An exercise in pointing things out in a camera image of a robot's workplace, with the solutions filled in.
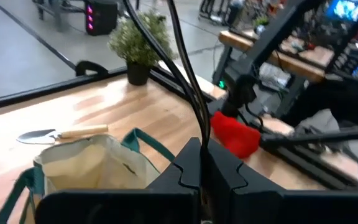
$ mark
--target wooden trowel handle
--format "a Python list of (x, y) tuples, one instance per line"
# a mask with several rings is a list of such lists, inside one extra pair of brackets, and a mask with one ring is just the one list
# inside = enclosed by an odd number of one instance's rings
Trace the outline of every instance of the wooden trowel handle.
[(74, 138), (80, 137), (89, 134), (99, 134), (105, 133), (109, 131), (109, 127), (106, 124), (94, 125), (94, 126), (87, 126), (82, 128), (71, 129), (67, 131), (62, 131), (61, 138)]

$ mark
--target black flower pot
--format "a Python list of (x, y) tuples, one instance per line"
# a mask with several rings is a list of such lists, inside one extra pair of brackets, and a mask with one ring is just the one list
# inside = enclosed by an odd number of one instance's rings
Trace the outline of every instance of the black flower pot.
[(151, 68), (136, 63), (127, 63), (128, 82), (132, 85), (141, 86), (147, 83)]

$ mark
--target red cloth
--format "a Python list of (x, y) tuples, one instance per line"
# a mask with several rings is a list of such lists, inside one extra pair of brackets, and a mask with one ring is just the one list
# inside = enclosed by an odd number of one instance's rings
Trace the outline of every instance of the red cloth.
[(226, 117), (220, 111), (211, 118), (211, 126), (223, 146), (239, 159), (249, 157), (258, 150), (258, 130), (241, 124), (234, 118)]

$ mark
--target canvas tote bag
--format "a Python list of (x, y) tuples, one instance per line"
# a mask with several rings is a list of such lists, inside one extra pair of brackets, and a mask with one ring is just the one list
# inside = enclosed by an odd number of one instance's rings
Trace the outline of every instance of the canvas tote bag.
[(144, 189), (159, 175), (140, 153), (138, 139), (169, 161), (175, 156), (140, 129), (133, 129), (122, 142), (109, 135), (95, 135), (45, 149), (14, 184), (0, 210), (0, 223), (7, 223), (25, 188), (29, 196), (20, 223), (35, 223), (35, 209), (42, 197), (63, 189)]

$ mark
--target black speaker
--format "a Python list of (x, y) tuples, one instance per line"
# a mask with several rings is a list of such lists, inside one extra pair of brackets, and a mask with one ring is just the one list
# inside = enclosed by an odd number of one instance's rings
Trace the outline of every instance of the black speaker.
[(85, 1), (85, 30), (92, 36), (108, 35), (117, 26), (118, 5), (116, 2)]

